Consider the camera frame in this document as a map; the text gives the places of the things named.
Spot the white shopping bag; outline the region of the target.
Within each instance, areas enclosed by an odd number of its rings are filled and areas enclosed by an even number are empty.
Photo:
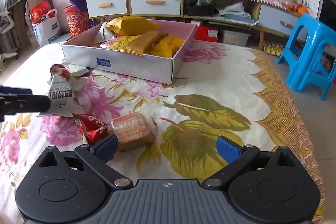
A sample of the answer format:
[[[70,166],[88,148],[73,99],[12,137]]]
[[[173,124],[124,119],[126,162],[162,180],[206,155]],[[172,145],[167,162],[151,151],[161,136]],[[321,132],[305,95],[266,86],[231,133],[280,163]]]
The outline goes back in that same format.
[[[62,33],[57,18],[57,10],[52,9],[48,1],[36,4],[26,13],[27,23],[32,27],[33,33],[40,47],[54,42]]]

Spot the red cylindrical gift box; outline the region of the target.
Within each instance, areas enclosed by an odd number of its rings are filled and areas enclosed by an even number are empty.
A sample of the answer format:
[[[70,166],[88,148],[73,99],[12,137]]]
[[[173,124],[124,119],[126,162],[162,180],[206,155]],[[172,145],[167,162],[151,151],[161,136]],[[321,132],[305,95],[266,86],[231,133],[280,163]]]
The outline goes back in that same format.
[[[88,12],[79,11],[75,5],[67,6],[64,12],[72,38],[91,28]]]

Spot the white green nut pouch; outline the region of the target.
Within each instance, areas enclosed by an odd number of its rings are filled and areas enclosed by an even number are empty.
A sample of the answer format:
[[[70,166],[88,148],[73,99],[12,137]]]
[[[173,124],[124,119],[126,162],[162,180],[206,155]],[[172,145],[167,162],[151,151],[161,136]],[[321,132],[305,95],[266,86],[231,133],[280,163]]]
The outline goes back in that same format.
[[[75,114],[84,114],[79,103],[79,93],[85,87],[86,78],[74,76],[65,66],[54,64],[50,68],[51,83],[48,97],[50,108],[41,112],[40,116],[73,117]]]

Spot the white office chair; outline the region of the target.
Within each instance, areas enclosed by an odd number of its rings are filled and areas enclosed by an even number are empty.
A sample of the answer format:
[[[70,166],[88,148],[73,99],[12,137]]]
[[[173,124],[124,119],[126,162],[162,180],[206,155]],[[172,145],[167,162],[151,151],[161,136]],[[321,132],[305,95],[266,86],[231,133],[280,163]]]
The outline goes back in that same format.
[[[8,11],[1,11],[1,71],[5,67],[6,60],[18,57],[18,49],[13,42],[11,29],[14,21]]]

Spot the pink cracker pack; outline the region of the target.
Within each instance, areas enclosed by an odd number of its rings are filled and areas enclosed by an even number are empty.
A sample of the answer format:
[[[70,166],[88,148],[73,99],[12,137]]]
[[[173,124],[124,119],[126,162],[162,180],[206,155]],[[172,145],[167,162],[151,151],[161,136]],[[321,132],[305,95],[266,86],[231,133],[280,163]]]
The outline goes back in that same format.
[[[111,120],[112,133],[118,139],[118,150],[129,151],[152,144],[158,135],[158,125],[151,116],[129,113]]]

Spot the yellow snack pack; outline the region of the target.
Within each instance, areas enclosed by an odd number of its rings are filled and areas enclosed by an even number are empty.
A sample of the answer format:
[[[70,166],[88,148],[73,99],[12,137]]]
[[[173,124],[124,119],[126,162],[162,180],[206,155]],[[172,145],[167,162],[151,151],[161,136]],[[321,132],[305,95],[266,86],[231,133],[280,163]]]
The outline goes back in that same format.
[[[111,44],[108,46],[108,48],[110,50],[122,50],[124,48],[126,48],[126,46],[134,41],[135,39],[137,39],[138,36],[120,36],[117,39],[114,39]]]

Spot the orange wafer snack pack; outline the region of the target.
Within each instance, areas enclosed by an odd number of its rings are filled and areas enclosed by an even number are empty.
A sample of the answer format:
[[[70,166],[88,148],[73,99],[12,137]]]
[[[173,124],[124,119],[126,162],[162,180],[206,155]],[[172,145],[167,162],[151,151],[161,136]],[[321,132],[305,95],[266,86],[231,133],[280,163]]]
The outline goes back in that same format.
[[[148,31],[131,42],[128,42],[127,45],[122,47],[119,51],[135,56],[142,56],[149,47],[164,36],[167,36],[167,33]]]

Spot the pink white cardboard box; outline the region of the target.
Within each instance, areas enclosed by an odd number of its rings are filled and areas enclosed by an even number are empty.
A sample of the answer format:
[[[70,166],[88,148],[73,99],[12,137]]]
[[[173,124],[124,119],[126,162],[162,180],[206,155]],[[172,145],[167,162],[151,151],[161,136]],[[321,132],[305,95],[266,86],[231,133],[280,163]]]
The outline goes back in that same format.
[[[99,24],[62,45],[65,60],[69,64],[170,85],[183,64],[182,59],[185,53],[194,41],[196,25],[168,20],[153,20],[153,22],[160,26],[158,29],[160,32],[185,40],[173,58],[167,59],[147,54],[135,56],[115,50],[91,47],[94,39],[100,37],[98,33],[102,24]]]

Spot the yellow puffy snack bag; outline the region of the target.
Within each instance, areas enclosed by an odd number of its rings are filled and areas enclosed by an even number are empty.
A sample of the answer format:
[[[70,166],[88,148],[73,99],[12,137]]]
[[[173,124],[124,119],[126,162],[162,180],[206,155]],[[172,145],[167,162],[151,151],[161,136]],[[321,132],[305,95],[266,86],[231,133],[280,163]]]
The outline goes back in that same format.
[[[155,31],[160,26],[139,16],[122,16],[114,18],[105,24],[105,27],[121,36],[139,36],[148,31]]]

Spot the small red candy packet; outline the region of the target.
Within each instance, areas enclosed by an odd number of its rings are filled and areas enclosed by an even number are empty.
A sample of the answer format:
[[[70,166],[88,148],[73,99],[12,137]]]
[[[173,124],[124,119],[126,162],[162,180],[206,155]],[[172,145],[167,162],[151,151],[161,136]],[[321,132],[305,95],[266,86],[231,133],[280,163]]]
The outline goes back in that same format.
[[[90,146],[108,136],[108,125],[96,117],[88,114],[79,114],[73,117],[79,132]]]

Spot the wooden tv cabinet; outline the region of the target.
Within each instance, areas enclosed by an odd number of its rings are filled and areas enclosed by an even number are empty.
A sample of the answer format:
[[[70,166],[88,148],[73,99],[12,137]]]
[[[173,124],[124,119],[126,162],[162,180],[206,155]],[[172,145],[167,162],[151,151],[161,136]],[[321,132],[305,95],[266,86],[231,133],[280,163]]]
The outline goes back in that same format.
[[[146,18],[205,20],[245,30],[288,36],[299,16],[249,0],[86,0],[91,19],[137,15]]]

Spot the blue plastic stool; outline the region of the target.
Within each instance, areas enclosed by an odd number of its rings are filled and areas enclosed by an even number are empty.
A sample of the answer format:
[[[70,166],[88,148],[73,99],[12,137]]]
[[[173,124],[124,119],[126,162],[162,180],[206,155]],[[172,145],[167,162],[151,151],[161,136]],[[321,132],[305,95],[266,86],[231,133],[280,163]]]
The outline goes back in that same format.
[[[298,49],[295,43],[302,28],[307,30],[307,39],[303,49]],[[306,85],[315,85],[323,89],[321,100],[326,100],[335,80],[335,65],[327,71],[321,63],[328,44],[335,46],[335,30],[307,13],[302,14],[278,59],[279,64],[285,61],[289,65],[286,83],[292,90],[302,92]]]

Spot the oranges on cabinet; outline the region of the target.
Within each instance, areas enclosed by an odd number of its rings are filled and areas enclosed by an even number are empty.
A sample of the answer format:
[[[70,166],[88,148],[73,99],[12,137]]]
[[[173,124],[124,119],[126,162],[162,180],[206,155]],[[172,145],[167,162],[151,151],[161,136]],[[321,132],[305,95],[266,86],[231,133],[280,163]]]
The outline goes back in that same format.
[[[309,9],[303,4],[303,0],[282,0],[281,4],[287,10],[296,13],[298,16],[302,14],[310,14]]]

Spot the clear storage bin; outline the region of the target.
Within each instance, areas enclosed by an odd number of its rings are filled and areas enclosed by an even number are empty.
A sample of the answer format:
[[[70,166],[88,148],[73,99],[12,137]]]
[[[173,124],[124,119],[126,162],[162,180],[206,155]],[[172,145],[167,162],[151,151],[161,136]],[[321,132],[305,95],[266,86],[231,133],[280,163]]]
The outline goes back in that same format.
[[[230,44],[242,47],[245,47],[247,45],[248,39],[251,36],[250,34],[228,30],[222,30],[222,34],[224,44]]]

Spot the floral tablecloth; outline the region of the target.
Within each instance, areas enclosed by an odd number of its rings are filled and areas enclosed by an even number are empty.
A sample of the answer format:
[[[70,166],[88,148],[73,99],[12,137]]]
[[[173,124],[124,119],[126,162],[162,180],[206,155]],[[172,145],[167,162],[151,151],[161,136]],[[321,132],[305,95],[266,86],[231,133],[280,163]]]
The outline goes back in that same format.
[[[264,151],[288,146],[319,187],[322,177],[314,148],[284,81],[264,53],[243,47],[193,42],[171,86],[98,70],[86,77],[79,102],[108,123],[137,111],[154,118],[156,143],[118,152],[108,164],[133,181],[138,178],[197,178],[203,181],[227,163],[215,155],[219,135]],[[64,64],[61,44],[36,51],[4,83],[47,94],[50,67]],[[73,150],[85,139],[72,118],[7,116],[1,124],[1,223],[22,223],[15,194],[22,179],[49,145]]]

